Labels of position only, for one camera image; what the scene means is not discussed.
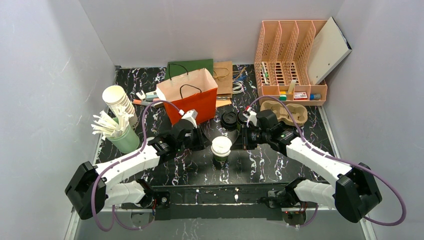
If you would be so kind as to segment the single white cup lid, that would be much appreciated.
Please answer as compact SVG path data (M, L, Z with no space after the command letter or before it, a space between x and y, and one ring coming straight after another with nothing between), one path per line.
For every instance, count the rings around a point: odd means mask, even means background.
M216 157L226 158L230 155L232 144L228 137L218 136L211 142L211 151Z

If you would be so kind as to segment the orange paper bag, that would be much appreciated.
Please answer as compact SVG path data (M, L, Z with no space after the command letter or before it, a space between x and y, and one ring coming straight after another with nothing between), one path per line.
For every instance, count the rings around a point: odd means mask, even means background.
M156 85L156 94L164 104L166 114L174 125L180 119L179 110L187 112L196 110L198 124L215 117L218 85L211 73L205 69L197 69L174 76Z

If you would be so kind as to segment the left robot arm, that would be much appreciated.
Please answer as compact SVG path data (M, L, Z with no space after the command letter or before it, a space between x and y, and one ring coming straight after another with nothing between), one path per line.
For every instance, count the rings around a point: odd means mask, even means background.
M64 190L65 195L82 220L93 217L92 208L99 213L104 207L113 205L149 204L154 191L144 180L123 181L173 160L181 150L201 151L211 144L199 126L181 119L170 130L149 137L144 148L109 162L80 164Z

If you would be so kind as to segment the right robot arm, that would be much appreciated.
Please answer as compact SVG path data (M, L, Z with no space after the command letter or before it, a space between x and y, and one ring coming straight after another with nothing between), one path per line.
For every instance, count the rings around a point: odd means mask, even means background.
M240 111L238 136L232 150L254 150L258 145L297 160L316 172L326 183L298 177L283 190L274 190L261 200L270 208L307 202L335 208L346 220L357 223L383 200L370 168L338 162L332 155L304 141L299 132L278 121L272 110Z

